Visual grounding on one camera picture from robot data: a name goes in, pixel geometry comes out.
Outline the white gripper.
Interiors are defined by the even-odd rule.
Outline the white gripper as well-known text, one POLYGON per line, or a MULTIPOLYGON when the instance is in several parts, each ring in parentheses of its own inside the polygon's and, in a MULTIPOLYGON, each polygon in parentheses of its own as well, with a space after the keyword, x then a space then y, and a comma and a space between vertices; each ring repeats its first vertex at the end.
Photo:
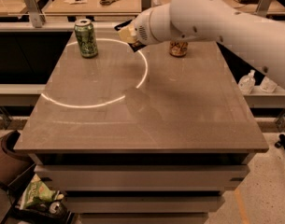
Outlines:
POLYGON ((144 45, 161 43, 162 19, 160 7, 152 7, 141 12, 133 21, 133 24, 122 27, 118 34, 121 41, 134 44, 137 40, 144 45))

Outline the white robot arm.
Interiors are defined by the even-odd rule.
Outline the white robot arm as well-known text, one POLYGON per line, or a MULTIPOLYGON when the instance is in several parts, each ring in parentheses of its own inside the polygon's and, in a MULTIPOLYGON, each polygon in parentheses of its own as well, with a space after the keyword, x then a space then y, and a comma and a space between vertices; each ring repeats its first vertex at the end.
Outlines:
POLYGON ((285 21, 238 11, 223 0, 171 0, 141 12, 118 34, 135 46, 216 41, 285 89, 285 21))

